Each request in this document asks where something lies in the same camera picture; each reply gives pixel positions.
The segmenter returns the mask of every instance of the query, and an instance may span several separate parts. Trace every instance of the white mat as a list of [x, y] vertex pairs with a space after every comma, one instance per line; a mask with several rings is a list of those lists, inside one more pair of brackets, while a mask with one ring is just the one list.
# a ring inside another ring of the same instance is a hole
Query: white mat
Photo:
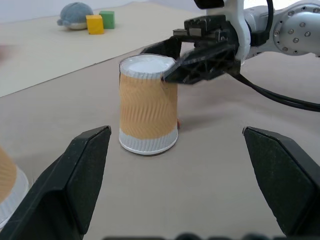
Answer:
[[0, 97], [162, 41], [198, 16], [150, 2], [109, 9], [116, 29], [103, 35], [65, 30], [57, 16], [0, 25], [0, 46], [13, 46], [0, 61]]

